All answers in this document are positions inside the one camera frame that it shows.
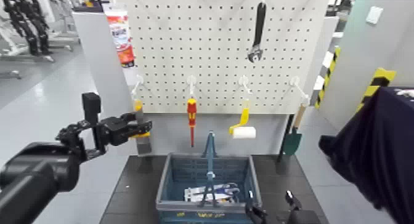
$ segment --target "black table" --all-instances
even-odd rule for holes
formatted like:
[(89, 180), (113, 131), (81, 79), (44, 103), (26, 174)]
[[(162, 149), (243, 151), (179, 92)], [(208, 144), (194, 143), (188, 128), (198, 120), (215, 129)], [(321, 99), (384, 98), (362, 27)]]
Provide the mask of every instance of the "black table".
[[(295, 156), (253, 156), (263, 208), (268, 223), (287, 221), (286, 190), (291, 190), (304, 209), (314, 210), (322, 224), (328, 224), (315, 194)], [(112, 194), (100, 224), (158, 223), (155, 197), (166, 156), (130, 156)]]

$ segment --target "wall switch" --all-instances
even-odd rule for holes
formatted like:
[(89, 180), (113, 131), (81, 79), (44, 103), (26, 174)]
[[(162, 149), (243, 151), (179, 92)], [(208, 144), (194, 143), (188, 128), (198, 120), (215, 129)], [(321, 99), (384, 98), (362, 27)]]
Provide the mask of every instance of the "wall switch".
[(376, 6), (371, 7), (370, 13), (367, 16), (367, 22), (374, 25), (377, 24), (381, 14), (383, 13), (383, 10), (383, 8), (379, 8)]

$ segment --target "red screwdriver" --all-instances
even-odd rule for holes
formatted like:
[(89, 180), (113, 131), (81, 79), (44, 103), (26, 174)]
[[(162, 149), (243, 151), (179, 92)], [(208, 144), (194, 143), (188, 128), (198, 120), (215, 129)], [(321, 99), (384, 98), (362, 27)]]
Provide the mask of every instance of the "red screwdriver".
[(197, 113), (196, 100), (190, 98), (187, 100), (187, 113), (189, 114), (189, 126), (191, 134), (191, 147), (194, 147), (194, 127), (195, 127), (195, 113)]

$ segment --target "wooden shovel handle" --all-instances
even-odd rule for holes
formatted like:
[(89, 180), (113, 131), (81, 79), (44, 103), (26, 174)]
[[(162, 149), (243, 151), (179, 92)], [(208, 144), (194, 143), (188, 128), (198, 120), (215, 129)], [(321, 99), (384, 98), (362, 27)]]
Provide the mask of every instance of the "wooden shovel handle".
[(299, 127), (303, 114), (305, 113), (305, 110), (306, 110), (306, 107), (301, 105), (301, 107), (299, 108), (298, 114), (296, 115), (296, 119), (294, 120), (293, 127), (296, 127), (296, 128)]

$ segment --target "wrench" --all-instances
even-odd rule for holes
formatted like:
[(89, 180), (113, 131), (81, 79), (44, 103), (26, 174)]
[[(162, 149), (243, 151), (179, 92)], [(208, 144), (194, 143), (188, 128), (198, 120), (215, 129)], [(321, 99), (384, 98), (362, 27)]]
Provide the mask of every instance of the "wrench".
[(256, 17), (256, 31), (254, 34), (254, 42), (250, 52), (247, 54), (247, 58), (252, 63), (260, 61), (262, 58), (263, 50), (260, 49), (260, 42), (262, 41), (264, 18), (266, 16), (266, 4), (260, 2), (258, 4), (258, 14)]

